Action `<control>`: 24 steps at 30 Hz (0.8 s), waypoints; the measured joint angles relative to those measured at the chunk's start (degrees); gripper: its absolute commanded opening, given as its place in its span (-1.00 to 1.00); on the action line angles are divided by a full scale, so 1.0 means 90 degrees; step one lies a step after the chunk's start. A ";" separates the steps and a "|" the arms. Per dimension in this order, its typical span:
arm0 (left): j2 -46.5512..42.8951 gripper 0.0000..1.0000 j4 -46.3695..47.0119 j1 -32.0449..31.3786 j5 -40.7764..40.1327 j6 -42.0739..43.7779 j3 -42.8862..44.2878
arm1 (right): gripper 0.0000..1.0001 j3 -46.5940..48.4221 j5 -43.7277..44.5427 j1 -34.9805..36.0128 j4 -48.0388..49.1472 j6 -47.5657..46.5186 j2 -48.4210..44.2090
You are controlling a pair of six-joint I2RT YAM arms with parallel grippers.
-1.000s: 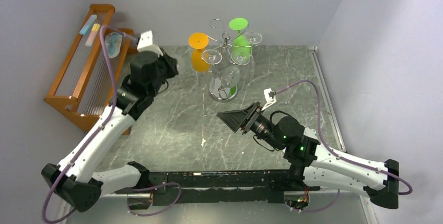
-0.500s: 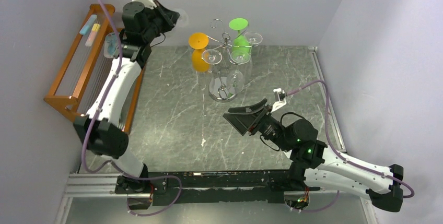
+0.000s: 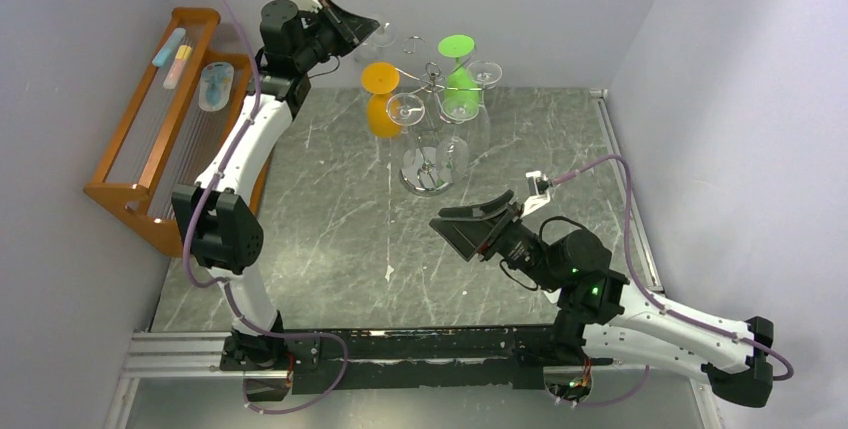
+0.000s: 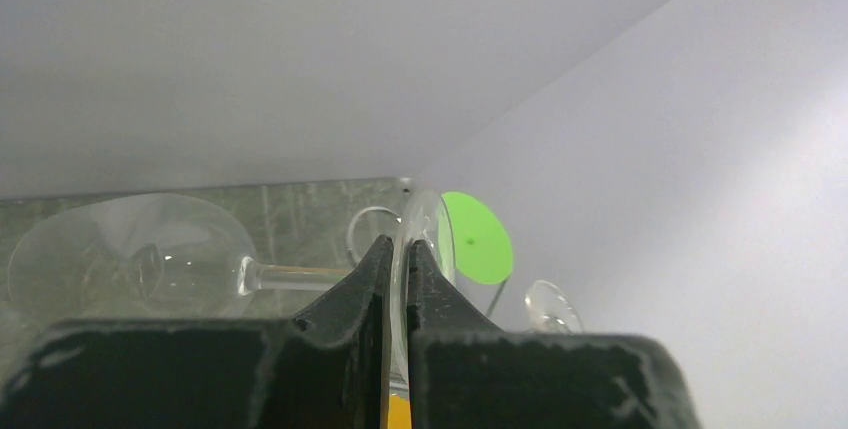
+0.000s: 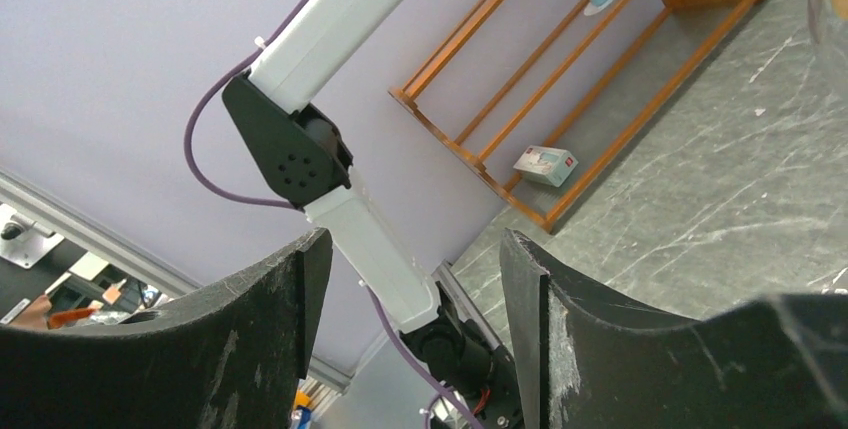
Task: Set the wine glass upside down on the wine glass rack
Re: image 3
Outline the orange plastic wine glass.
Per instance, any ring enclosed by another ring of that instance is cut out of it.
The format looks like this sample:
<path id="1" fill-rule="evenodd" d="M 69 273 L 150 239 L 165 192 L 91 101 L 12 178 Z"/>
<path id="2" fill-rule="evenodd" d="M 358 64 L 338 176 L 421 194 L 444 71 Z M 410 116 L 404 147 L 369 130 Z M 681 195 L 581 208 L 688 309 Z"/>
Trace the orange plastic wine glass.
<path id="1" fill-rule="evenodd" d="M 401 132 L 401 126 L 388 115 L 387 104 L 398 87 L 400 75 L 388 62 L 374 62 L 361 73 L 361 84 L 370 98 L 366 105 L 369 131 L 377 138 L 390 139 Z"/>

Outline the clear stemmed wine glass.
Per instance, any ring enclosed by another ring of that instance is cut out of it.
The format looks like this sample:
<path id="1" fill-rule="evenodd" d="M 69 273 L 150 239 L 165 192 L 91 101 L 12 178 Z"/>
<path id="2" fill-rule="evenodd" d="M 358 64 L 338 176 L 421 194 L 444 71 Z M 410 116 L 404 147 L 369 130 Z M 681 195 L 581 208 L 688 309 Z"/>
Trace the clear stemmed wine glass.
<path id="1" fill-rule="evenodd" d="M 421 122 L 426 113 L 426 108 L 425 103 L 418 95 L 399 93 L 388 99 L 386 113 L 389 121 L 393 124 L 393 134 L 390 139 L 395 139 Z"/>

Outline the green plastic wine glass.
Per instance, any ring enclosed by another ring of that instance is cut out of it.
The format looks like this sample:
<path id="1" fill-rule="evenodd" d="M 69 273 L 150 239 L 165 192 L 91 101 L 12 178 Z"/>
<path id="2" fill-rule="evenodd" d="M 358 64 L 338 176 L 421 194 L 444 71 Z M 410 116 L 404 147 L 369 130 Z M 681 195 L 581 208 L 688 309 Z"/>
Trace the green plastic wine glass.
<path id="1" fill-rule="evenodd" d="M 479 113 L 479 87 L 466 67 L 474 49 L 475 41 L 463 34 L 447 36 L 438 44 L 440 54 L 455 62 L 446 76 L 442 109 L 448 118 L 458 122 L 471 120 Z"/>

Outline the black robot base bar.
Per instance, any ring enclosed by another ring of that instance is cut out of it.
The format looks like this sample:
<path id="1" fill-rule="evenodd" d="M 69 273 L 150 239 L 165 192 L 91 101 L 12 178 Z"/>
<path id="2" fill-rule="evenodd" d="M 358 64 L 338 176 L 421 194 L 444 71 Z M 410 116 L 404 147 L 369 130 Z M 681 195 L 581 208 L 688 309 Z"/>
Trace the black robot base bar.
<path id="1" fill-rule="evenodd" d="M 281 338 L 233 331 L 224 341 L 220 368 L 285 370 L 285 379 L 244 378 L 250 401 L 271 402 L 285 392 L 503 385 L 542 389 L 549 367 L 578 371 L 611 361 L 564 345 L 552 325 L 531 324 L 312 329 L 285 332 Z"/>

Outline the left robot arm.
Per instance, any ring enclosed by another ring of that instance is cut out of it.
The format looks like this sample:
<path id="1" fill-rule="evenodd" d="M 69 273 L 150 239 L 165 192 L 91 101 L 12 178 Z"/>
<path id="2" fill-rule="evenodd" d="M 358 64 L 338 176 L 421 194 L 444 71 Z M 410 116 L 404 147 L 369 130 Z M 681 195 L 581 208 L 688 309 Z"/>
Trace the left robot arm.
<path id="1" fill-rule="evenodd" d="M 171 200 L 183 261 L 206 269 L 231 308 L 232 329 L 221 367 L 271 369 L 288 361 L 282 317 L 255 264 L 264 231 L 249 207 L 257 179 L 311 89 L 310 70 L 353 52 L 381 27 L 331 0 L 273 0 L 261 10 L 263 46 L 256 52 L 253 89 L 221 149 Z"/>

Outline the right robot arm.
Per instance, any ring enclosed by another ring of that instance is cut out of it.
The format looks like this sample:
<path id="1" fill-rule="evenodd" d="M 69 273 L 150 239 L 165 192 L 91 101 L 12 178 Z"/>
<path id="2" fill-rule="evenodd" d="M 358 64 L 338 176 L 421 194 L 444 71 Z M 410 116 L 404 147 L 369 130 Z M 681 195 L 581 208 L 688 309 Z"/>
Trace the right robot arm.
<path id="1" fill-rule="evenodd" d="M 651 293 L 611 267 L 612 253 L 584 225 L 547 243 L 523 223 L 550 200 L 533 192 L 524 203 L 512 191 L 477 205 L 444 208 L 429 222 L 464 260 L 499 259 L 502 272 L 520 272 L 530 290 L 553 293 L 557 314 L 548 341 L 522 356 L 543 365 L 588 367 L 598 358 L 632 358 L 647 366 L 705 377 L 720 399 L 766 405 L 776 380 L 766 354 L 770 321 L 725 320 Z"/>

